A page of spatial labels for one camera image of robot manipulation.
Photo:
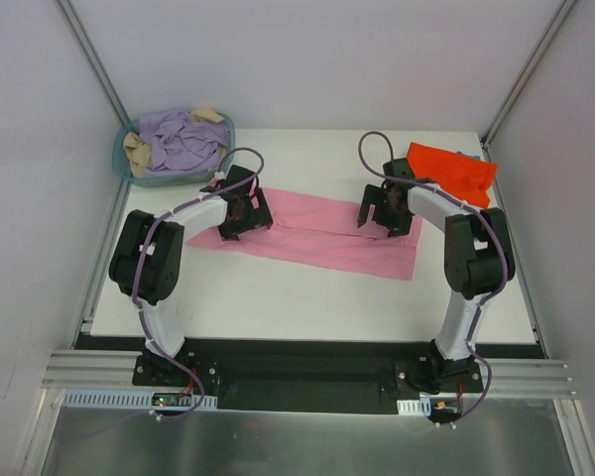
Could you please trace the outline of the pink t shirt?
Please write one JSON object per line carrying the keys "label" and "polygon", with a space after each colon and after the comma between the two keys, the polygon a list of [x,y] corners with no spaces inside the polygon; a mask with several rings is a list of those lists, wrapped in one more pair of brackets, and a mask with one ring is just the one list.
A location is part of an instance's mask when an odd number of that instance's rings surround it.
{"label": "pink t shirt", "polygon": [[266,188],[274,224],[248,231],[237,241],[215,228],[189,239],[193,247],[244,253],[335,271],[409,281],[413,278],[422,220],[414,218],[405,236],[390,237],[374,222],[356,225],[360,205]]}

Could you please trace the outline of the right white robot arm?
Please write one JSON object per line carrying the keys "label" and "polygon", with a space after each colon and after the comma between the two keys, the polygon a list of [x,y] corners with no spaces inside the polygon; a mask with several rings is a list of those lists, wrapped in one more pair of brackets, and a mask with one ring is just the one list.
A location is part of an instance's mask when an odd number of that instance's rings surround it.
{"label": "right white robot arm", "polygon": [[443,271],[451,294],[430,344],[437,360],[426,366],[426,378],[434,389],[449,391],[462,378],[457,361],[470,359],[475,350],[486,302],[515,275],[506,217],[499,208],[481,209],[416,178],[405,158],[385,162],[379,177],[379,186],[364,188],[359,227],[372,220],[390,237],[407,236],[420,217],[443,233]]}

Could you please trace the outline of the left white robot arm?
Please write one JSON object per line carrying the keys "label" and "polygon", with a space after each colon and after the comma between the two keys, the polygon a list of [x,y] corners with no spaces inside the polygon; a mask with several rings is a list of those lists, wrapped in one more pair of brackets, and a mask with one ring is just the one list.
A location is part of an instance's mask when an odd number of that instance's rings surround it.
{"label": "left white robot arm", "polygon": [[146,347],[159,355],[155,372],[167,385],[182,384],[188,360],[179,355],[184,335],[175,299],[183,245],[214,230],[226,241],[273,225],[259,175],[240,166],[219,173],[193,200],[160,215],[135,209],[123,223],[108,275],[137,308]]}

